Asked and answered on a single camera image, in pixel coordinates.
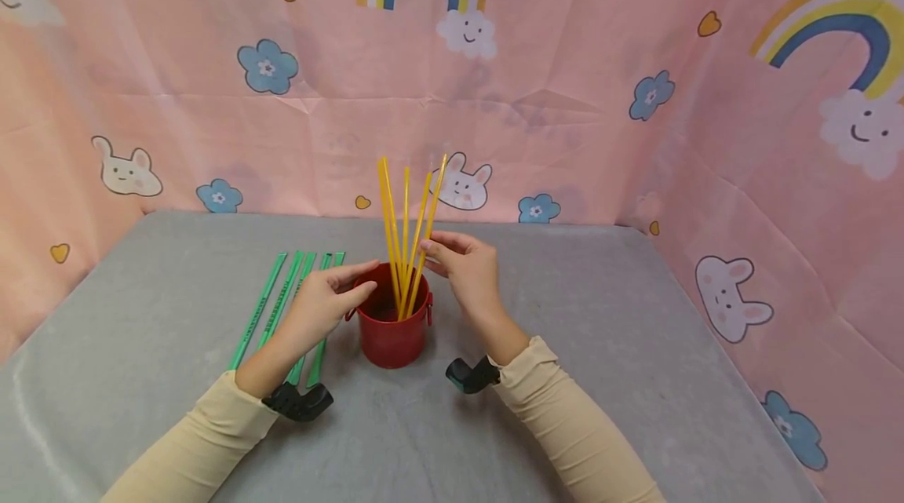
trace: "blue flower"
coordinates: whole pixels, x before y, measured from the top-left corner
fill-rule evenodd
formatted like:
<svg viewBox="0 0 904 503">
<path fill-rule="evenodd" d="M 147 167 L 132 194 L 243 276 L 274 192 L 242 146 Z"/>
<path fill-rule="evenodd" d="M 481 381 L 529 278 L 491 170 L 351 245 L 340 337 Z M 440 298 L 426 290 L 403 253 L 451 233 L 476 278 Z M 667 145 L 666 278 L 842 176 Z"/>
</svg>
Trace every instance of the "blue flower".
<svg viewBox="0 0 904 503">
<path fill-rule="evenodd" d="M 826 469 L 829 459 L 819 445 L 822 434 L 814 422 L 807 415 L 791 410 L 785 397 L 778 391 L 767 392 L 766 402 L 761 404 L 782 434 L 782 438 L 791 447 L 793 455 L 797 456 L 797 460 L 816 472 Z"/>
<path fill-rule="evenodd" d="M 212 213 L 236 213 L 242 205 L 242 192 L 226 180 L 210 181 L 195 189 L 198 199 Z"/>
<path fill-rule="evenodd" d="M 521 216 L 519 223 L 549 223 L 549 220 L 558 217 L 561 207 L 552 200 L 552 196 L 541 193 L 537 196 L 525 196 L 518 201 L 518 210 Z"/>
<path fill-rule="evenodd" d="M 656 107 L 665 104 L 676 92 L 676 83 L 669 81 L 668 70 L 662 70 L 654 77 L 644 77 L 634 88 L 634 103 L 627 113 L 635 121 L 649 121 Z"/>
<path fill-rule="evenodd" d="M 298 75 L 298 60 L 283 52 L 279 44 L 264 38 L 257 47 L 242 46 L 239 63 L 245 68 L 245 83 L 258 93 L 288 93 L 290 80 Z"/>
</svg>

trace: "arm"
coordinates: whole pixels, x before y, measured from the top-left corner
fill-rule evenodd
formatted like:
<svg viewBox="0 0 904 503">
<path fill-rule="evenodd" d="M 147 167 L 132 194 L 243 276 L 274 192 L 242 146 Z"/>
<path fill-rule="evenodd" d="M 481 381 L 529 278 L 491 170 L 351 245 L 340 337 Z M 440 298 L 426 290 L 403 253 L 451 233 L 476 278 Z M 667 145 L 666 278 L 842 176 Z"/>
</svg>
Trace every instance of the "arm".
<svg viewBox="0 0 904 503">
<path fill-rule="evenodd" d="M 447 277 L 465 318 L 501 368 L 496 391 L 534 433 L 576 501 L 665 503 L 643 462 L 612 420 L 559 367 L 539 337 L 529 339 L 499 296 L 495 248 L 434 231 L 421 248 Z"/>
<path fill-rule="evenodd" d="M 195 408 L 133 463 L 103 503 L 209 501 L 277 414 L 222 374 Z"/>
<path fill-rule="evenodd" d="M 360 305 L 376 285 L 340 293 L 376 261 L 312 273 L 290 313 L 264 347 L 236 372 L 222 374 L 195 408 L 139 457 L 102 503 L 201 503 L 220 489 L 232 469 L 277 420 L 261 402 L 301 356 Z"/>
<path fill-rule="evenodd" d="M 534 433 L 575 501 L 665 503 L 627 439 L 558 360 L 540 337 L 530 339 L 500 368 L 495 390 Z"/>
</svg>

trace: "hand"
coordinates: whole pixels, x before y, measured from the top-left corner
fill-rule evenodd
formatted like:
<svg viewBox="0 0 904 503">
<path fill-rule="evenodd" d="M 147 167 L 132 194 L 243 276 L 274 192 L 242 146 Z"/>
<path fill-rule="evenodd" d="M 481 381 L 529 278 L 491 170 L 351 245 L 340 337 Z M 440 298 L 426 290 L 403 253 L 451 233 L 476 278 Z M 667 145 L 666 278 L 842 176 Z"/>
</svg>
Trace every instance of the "hand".
<svg viewBox="0 0 904 503">
<path fill-rule="evenodd" d="M 337 328 L 345 313 L 361 305 L 374 292 L 376 282 L 365 282 L 355 289 L 352 284 L 377 265 L 379 261 L 371 260 L 310 272 L 273 338 L 292 348 L 297 359 L 301 358 Z"/>
<path fill-rule="evenodd" d="M 421 248 L 432 258 L 425 263 L 428 270 L 450 280 L 452 293 L 487 354 L 507 366 L 528 347 L 530 338 L 503 307 L 496 249 L 474 236 L 447 231 L 434 231 Z"/>
<path fill-rule="evenodd" d="M 273 337 L 239 366 L 235 373 L 236 386 L 262 399 L 283 383 L 295 362 L 337 328 L 346 312 L 374 292 L 376 282 L 349 288 L 377 265 L 378 261 L 371 260 L 309 273 Z"/>
<path fill-rule="evenodd" d="M 421 242 L 428 270 L 448 278 L 465 316 L 487 316 L 501 309 L 496 249 L 474 236 L 434 231 Z"/>
</svg>

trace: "left hand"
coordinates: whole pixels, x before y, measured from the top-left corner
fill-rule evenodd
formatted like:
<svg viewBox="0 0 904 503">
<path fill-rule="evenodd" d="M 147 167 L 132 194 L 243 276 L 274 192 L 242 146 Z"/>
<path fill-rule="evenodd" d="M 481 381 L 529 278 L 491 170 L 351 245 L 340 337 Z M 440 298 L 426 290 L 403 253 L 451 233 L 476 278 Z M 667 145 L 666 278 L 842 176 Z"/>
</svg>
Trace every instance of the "left hand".
<svg viewBox="0 0 904 503">
<path fill-rule="evenodd" d="M 337 328 L 345 313 L 363 303 L 377 289 L 376 282 L 367 282 L 355 289 L 352 284 L 379 264 L 379 261 L 371 260 L 310 272 L 286 318 L 277 326 L 274 341 L 284 348 L 291 348 L 296 359 L 301 358 Z"/>
</svg>

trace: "rabbit cartoon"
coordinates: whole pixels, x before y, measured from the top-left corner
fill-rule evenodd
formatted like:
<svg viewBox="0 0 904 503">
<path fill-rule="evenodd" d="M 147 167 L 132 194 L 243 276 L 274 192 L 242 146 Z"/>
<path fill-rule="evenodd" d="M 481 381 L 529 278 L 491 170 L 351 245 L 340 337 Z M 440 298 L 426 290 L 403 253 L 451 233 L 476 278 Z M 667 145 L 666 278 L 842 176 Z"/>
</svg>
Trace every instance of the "rabbit cartoon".
<svg viewBox="0 0 904 503">
<path fill-rule="evenodd" d="M 126 159 L 114 156 L 111 142 L 103 136 L 95 136 L 91 145 L 100 151 L 103 160 L 100 180 L 113 193 L 154 196 L 164 190 L 160 178 L 151 171 L 151 157 L 142 148 L 135 148 L 132 157 Z"/>
<path fill-rule="evenodd" d="M 719 335 L 732 344 L 743 341 L 749 325 L 761 325 L 772 319 L 767 303 L 744 301 L 738 285 L 753 275 L 753 263 L 747 258 L 725 261 L 704 257 L 697 263 L 697 289 L 706 314 Z"/>
<path fill-rule="evenodd" d="M 465 162 L 468 158 L 462 152 L 452 154 L 446 164 L 443 186 L 439 190 L 439 200 L 448 206 L 462 211 L 475 211 L 487 204 L 487 181 L 493 175 L 493 166 L 483 164 L 474 175 L 465 173 Z M 439 170 L 433 172 L 430 193 L 436 192 L 436 181 Z"/>
</svg>

